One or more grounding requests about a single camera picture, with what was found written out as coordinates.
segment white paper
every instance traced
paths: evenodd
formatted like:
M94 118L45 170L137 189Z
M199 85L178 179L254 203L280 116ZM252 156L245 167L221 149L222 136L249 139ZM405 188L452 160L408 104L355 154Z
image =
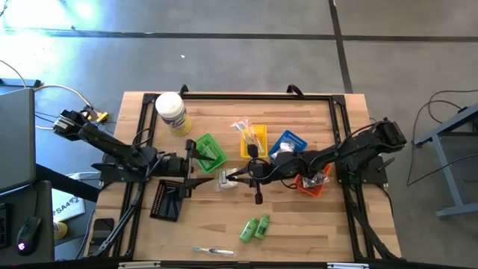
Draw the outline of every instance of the white paper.
M71 179L80 179L80 173L69 175ZM85 213L84 201L82 198L72 194L52 189L53 221L68 220Z

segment wooden tabletop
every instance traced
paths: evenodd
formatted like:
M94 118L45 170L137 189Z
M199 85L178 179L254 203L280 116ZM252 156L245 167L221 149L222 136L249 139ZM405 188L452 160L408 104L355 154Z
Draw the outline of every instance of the wooden tabletop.
M119 111L114 136L131 143L140 116L143 92L126 92ZM352 131L370 123L364 95L346 94ZM187 138L198 139L211 133L227 154L223 167L243 167L240 138L231 123L248 116L254 124L267 125L269 149L285 130L308 142L307 149L323 149L334 143L329 106L321 101L273 100L186 100L193 127L184 137L175 137L161 118L156 125L153 146L165 152L176 151L185 157ZM344 137L342 122L341 136ZM201 171L196 162L195 171ZM239 184L217 191L216 182L200 185L182 204L176 223L149 217L158 179L146 186L135 259L141 260L230 260L191 250L192 246L234 250L240 261L352 261L352 247L345 213L344 197L332 169L330 183L322 197L315 198L273 182L262 188L264 203L254 203L254 189ZM125 184L113 183L100 193L95 218L112 217L118 221ZM387 245L400 256L394 221L387 197L376 186L364 186L370 225ZM248 244L239 240L247 221L270 215L270 226L263 241L253 238ZM125 229L123 251L128 244L130 224ZM362 252L363 235L357 229Z

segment green plastic basket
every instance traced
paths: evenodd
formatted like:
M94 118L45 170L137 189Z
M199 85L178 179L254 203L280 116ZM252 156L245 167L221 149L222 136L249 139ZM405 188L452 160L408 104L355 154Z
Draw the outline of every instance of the green plastic basket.
M204 173L210 173L212 170L218 168L221 164L227 161L227 156L219 147L211 134L204 134L196 141L196 148L201 155L216 159L215 161L198 160L197 163Z

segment blue box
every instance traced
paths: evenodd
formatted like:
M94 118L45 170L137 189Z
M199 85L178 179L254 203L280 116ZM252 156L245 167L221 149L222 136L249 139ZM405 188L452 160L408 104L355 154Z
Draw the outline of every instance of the blue box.
M294 143L294 152L303 152L304 149L307 147L307 142L305 142L302 138L296 136L293 132L289 131L289 130L286 130L284 132L284 134L282 134L282 136L277 140L277 142L274 144L274 146L272 147L272 149L270 149L269 151L269 157L271 157L271 155L276 152L277 150L279 150L279 147L280 147L280 144L284 141L284 140L291 140L293 143Z

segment computer mouse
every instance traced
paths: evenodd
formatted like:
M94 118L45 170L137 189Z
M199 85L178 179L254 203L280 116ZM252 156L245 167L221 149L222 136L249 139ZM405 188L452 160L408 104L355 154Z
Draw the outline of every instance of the computer mouse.
M38 235L40 234L40 224L42 219L39 217L30 217L27 222L20 227L16 236L16 251L21 256L30 255L37 249Z

